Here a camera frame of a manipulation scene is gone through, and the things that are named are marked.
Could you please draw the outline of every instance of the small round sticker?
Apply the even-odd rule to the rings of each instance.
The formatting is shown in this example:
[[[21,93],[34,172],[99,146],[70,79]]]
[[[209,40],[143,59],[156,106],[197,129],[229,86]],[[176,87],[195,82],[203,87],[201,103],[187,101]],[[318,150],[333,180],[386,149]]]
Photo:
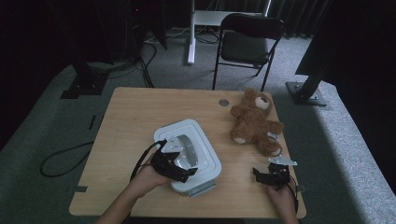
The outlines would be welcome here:
[[[219,105],[221,105],[221,106],[227,106],[228,104],[229,104],[229,102],[226,99],[219,100]]]

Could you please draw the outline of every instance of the chair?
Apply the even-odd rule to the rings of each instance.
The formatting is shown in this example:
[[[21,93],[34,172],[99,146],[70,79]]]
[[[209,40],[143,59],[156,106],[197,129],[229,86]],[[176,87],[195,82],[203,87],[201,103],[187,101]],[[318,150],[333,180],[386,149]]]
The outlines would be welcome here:
[[[262,91],[268,78],[275,48],[284,33],[283,21],[242,13],[227,15],[220,25],[219,46],[212,90],[216,87],[219,64],[257,69],[256,76],[267,65]],[[267,39],[275,40],[268,50]]]

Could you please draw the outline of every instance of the black cable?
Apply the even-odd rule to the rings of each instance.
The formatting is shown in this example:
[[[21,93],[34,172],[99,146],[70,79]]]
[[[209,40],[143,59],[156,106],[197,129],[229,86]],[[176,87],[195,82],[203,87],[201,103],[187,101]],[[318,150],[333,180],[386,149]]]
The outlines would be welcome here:
[[[157,47],[155,47],[153,44],[150,44],[150,43],[144,43],[145,45],[149,45],[149,46],[152,46],[152,48],[154,49],[154,54],[151,56],[151,58],[148,60],[148,63],[147,63],[147,67],[149,67],[149,65],[150,65],[150,63],[151,63],[151,61],[155,58],[155,56],[157,55]]]
[[[209,40],[206,40],[206,39],[196,36],[195,39],[200,43],[204,43],[204,44],[218,44],[219,43],[219,36],[216,35],[216,33],[214,33],[214,32],[209,32],[208,34],[200,34],[200,35],[213,35],[216,38],[216,40],[214,40],[214,41],[209,41]]]
[[[128,76],[129,74],[131,74],[134,70],[136,70],[137,68],[136,67],[134,67],[134,68],[132,68],[132,70],[131,71],[128,71],[127,73],[125,73],[125,74],[122,74],[122,75],[119,75],[119,76],[117,76],[117,77],[108,77],[107,79],[115,79],[115,78],[120,78],[120,77],[126,77],[126,76]]]
[[[76,169],[76,167],[78,167],[78,166],[90,155],[91,150],[89,150],[89,151],[82,157],[82,159],[81,159],[78,163],[76,163],[72,168],[70,168],[69,170],[67,170],[67,171],[65,171],[65,172],[63,172],[63,173],[57,174],[57,175],[49,175],[49,174],[46,174],[46,172],[44,171],[44,165],[46,164],[46,162],[47,162],[49,159],[51,159],[51,158],[53,158],[53,157],[55,157],[55,156],[57,156],[57,155],[60,155],[60,154],[62,154],[62,153],[65,153],[65,152],[68,152],[68,151],[71,151],[71,150],[74,150],[74,149],[77,149],[77,148],[79,148],[79,147],[85,147],[85,146],[91,145],[91,144],[93,144],[93,142],[84,143],[84,144],[81,144],[81,145],[78,145],[78,146],[75,146],[75,147],[69,147],[69,148],[66,148],[66,149],[63,149],[63,150],[54,152],[54,153],[52,153],[52,154],[49,154],[48,157],[46,157],[46,159],[44,159],[44,160],[41,162],[41,165],[40,165],[40,174],[42,174],[43,176],[46,176],[46,177],[58,177],[58,176],[62,176],[62,175],[69,174],[71,171],[73,171],[74,169]]]
[[[145,79],[146,86],[150,88],[154,88],[154,84],[152,84],[151,78],[149,77],[149,70],[143,59],[140,60],[143,66],[143,78]]]
[[[139,171],[139,168],[142,167],[142,166],[144,165],[144,164],[142,165],[142,162],[143,162],[143,160],[147,157],[147,155],[149,154],[149,151],[150,151],[153,147],[157,146],[158,144],[160,144],[160,143],[162,143],[162,142],[163,142],[163,141],[157,141],[157,142],[151,144],[151,146],[149,146],[148,149],[146,149],[146,150],[143,152],[143,154],[142,154],[142,156],[140,157],[139,161],[137,161],[137,164],[136,164],[136,166],[134,167],[134,170],[132,171],[131,178],[129,179],[130,181],[136,176],[137,171]]]
[[[113,72],[119,72],[119,71],[126,71],[129,69],[132,69],[136,65],[136,59],[135,58],[130,58],[127,60],[121,60],[123,64],[116,65],[113,67],[109,68],[100,68],[100,67],[95,67],[92,65],[89,65],[91,71],[95,74],[108,74],[108,73],[113,73]]]
[[[295,190],[294,205],[295,205],[295,210],[296,210],[296,213],[297,213],[298,206],[299,206],[299,202],[298,202],[298,199],[297,199],[297,193],[298,193],[298,191],[297,191],[297,182],[291,175],[290,175],[290,179],[292,179],[293,182],[294,182],[294,190]]]

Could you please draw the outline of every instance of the stand base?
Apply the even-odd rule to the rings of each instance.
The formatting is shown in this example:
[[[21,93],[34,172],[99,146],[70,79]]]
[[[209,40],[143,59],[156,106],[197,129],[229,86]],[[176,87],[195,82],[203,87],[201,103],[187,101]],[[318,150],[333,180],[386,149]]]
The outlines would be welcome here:
[[[61,99],[78,99],[80,95],[101,95],[106,85],[108,75],[109,74],[97,75],[90,87],[81,86],[79,78],[76,76],[69,90],[62,93]]]
[[[319,105],[319,106],[327,106],[328,103],[323,99],[319,90],[316,90],[315,93],[309,98],[304,99],[298,95],[298,91],[304,85],[303,82],[287,82],[286,86],[289,89],[289,93],[293,99],[293,102],[296,105]]]

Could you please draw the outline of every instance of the container lid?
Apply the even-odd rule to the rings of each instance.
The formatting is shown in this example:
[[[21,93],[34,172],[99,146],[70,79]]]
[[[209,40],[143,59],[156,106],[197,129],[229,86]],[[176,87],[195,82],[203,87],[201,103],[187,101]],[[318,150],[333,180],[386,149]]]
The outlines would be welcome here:
[[[173,181],[171,185],[174,190],[178,192],[187,192],[219,176],[221,172],[219,158],[212,145],[210,145],[204,131],[194,119],[184,119],[161,127],[154,133],[154,140],[159,141],[163,139],[168,141],[170,139],[177,139],[177,141],[182,141],[184,144],[192,144],[192,147],[185,146],[182,149],[174,149],[173,147],[167,147],[165,145],[162,152],[179,151],[179,156],[174,160],[177,166],[185,170],[198,168],[195,175],[189,176],[186,183]]]

